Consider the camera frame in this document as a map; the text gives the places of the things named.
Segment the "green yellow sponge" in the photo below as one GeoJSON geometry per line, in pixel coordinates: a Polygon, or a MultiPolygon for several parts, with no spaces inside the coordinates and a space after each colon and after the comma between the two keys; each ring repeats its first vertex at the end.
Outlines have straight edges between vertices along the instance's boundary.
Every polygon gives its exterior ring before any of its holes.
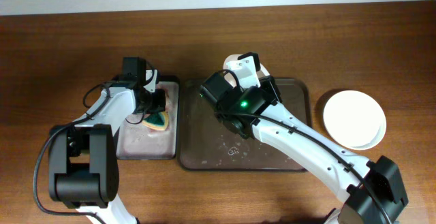
{"type": "Polygon", "coordinates": [[[142,121],[142,125],[149,129],[154,129],[155,131],[165,131],[168,128],[169,120],[167,112],[158,112],[147,116],[142,121]]]}

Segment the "cream plate with red stain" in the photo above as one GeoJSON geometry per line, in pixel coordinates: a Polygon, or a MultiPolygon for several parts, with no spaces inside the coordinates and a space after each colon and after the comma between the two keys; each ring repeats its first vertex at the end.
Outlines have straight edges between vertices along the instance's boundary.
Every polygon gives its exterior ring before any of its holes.
{"type": "Polygon", "coordinates": [[[382,107],[369,95],[340,91],[323,109],[324,126],[332,139],[352,150],[368,150],[384,138],[387,120],[382,107]]]}

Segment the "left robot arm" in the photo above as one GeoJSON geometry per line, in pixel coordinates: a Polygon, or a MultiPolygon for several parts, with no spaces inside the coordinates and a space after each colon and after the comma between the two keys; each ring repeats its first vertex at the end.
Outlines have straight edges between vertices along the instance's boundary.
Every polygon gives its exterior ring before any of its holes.
{"type": "Polygon", "coordinates": [[[137,223],[118,195],[115,137],[126,118],[161,112],[164,92],[158,71],[145,59],[125,57],[121,74],[98,84],[100,96],[66,125],[56,125],[42,148],[48,153],[48,191],[67,211],[52,215],[87,217],[92,223],[137,223]]]}

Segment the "pink plate with red stain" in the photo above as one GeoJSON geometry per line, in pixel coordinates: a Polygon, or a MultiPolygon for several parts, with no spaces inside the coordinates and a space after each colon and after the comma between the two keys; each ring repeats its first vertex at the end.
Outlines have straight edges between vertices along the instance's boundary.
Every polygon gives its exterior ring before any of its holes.
{"type": "Polygon", "coordinates": [[[268,70],[260,63],[258,54],[254,52],[228,56],[224,61],[223,68],[232,70],[238,78],[247,78],[254,75],[261,78],[270,75],[268,70]]]}

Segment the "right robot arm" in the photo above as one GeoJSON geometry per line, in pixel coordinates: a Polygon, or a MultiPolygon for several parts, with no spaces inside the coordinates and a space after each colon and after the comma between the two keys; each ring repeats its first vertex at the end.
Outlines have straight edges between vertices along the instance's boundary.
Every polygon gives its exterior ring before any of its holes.
{"type": "Polygon", "coordinates": [[[207,78],[200,95],[213,107],[215,117],[232,133],[253,138],[280,150],[322,181],[343,202],[326,223],[397,223],[408,204],[398,165],[382,156],[376,162],[331,142],[299,121],[281,103],[272,76],[243,86],[231,85],[228,69],[207,78]]]}

